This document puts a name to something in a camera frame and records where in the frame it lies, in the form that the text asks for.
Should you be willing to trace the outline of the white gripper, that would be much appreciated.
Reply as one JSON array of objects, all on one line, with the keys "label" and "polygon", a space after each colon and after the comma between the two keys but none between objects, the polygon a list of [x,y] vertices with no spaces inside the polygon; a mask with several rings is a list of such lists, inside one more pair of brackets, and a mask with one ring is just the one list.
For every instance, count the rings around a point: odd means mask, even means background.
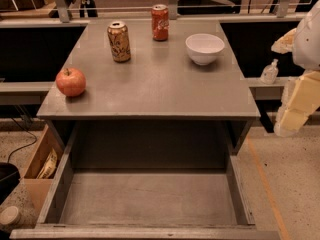
[{"label": "white gripper", "polygon": [[292,51],[293,62],[304,68],[297,79],[289,78],[284,86],[274,132],[288,137],[297,133],[309,116],[320,107],[320,1],[293,28],[271,46],[273,52]]}]

